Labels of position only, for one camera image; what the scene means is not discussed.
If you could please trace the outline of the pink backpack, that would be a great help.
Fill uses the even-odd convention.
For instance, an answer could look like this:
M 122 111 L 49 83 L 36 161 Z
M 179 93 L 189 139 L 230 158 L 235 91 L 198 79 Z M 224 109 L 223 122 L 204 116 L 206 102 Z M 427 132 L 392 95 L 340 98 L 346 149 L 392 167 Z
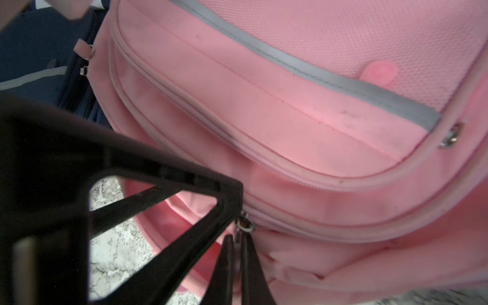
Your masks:
M 113 129 L 243 183 L 278 304 L 487 283 L 486 1 L 112 1 Z

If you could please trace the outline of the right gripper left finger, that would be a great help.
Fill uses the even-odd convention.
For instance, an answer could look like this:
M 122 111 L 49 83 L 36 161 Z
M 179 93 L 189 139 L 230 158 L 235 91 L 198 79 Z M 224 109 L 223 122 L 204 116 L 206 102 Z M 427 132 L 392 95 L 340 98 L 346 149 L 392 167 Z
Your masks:
M 231 305 L 233 300 L 234 241 L 226 235 L 212 278 L 200 305 Z

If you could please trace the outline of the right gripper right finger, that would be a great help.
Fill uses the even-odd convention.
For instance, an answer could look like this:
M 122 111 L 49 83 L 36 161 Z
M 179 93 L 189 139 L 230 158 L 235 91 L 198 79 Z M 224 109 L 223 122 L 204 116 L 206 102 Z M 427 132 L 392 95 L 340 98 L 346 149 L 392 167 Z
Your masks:
M 241 304 L 276 305 L 269 290 L 252 236 L 243 232 L 241 244 Z

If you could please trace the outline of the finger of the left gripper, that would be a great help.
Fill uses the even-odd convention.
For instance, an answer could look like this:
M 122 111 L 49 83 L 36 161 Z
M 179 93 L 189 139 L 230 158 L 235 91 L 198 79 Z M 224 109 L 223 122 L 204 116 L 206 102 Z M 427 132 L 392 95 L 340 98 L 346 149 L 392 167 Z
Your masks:
M 210 209 L 156 255 L 136 217 Z M 243 186 L 73 114 L 1 94 L 1 303 L 166 304 L 238 217 Z

